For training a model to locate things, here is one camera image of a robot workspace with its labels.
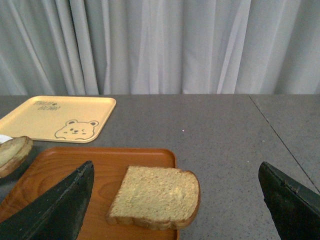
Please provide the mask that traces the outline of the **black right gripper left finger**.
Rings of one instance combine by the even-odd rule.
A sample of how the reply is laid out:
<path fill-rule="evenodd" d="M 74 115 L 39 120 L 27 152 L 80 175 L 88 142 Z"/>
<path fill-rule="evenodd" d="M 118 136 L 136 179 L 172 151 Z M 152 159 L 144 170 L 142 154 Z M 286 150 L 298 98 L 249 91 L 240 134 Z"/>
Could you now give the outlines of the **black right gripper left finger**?
<path fill-rule="evenodd" d="M 92 195 L 95 169 L 86 161 L 0 224 L 2 240 L 77 239 Z"/>

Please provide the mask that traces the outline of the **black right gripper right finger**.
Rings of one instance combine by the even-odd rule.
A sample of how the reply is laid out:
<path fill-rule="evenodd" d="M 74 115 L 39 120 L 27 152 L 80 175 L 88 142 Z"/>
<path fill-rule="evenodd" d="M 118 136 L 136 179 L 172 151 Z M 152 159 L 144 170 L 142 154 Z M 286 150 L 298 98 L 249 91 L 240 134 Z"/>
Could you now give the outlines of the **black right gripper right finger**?
<path fill-rule="evenodd" d="M 320 195 L 264 161 L 258 170 L 264 202 L 282 240 L 320 238 Z"/>

